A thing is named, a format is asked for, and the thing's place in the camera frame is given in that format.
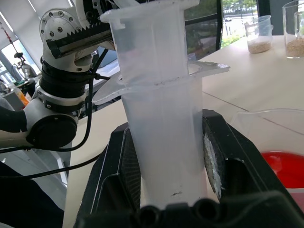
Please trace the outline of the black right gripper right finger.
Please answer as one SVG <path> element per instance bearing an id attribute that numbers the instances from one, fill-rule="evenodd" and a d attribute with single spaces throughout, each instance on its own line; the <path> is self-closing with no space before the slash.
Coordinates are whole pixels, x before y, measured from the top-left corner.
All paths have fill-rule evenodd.
<path id="1" fill-rule="evenodd" d="M 219 200 L 258 192 L 290 194 L 256 146 L 219 113 L 202 111 L 203 152 L 208 180 Z"/>

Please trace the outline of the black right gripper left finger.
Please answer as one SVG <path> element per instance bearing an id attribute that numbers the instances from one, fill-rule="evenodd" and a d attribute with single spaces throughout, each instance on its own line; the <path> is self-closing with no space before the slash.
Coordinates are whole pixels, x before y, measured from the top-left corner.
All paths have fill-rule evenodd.
<path id="1" fill-rule="evenodd" d="M 141 172 L 129 125 L 118 126 L 92 167 L 76 228 L 134 228 L 140 209 Z"/>

